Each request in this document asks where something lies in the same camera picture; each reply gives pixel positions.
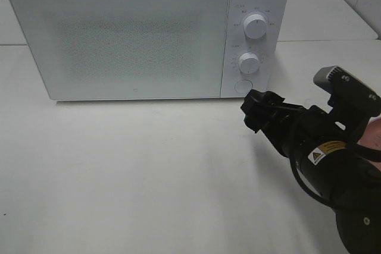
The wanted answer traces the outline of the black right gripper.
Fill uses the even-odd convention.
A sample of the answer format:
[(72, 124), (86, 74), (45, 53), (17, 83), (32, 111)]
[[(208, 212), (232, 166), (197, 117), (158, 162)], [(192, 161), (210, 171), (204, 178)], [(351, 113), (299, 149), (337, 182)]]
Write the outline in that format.
[(300, 161), (313, 149), (329, 141), (354, 143), (362, 135), (362, 123), (352, 116), (344, 123), (345, 129), (336, 125), (342, 119), (313, 105), (284, 104), (284, 98), (275, 92), (252, 89), (244, 98), (241, 110), (245, 125), (258, 133), (260, 130), (275, 149), (290, 161)]

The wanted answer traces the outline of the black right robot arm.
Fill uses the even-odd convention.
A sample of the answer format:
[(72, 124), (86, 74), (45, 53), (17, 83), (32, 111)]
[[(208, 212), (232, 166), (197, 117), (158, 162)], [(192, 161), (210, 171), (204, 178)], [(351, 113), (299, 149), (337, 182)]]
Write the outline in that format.
[(289, 160), (294, 179), (311, 198), (335, 213), (349, 253), (380, 253), (380, 170), (348, 146), (328, 113), (287, 104), (278, 94), (251, 90), (241, 110)]

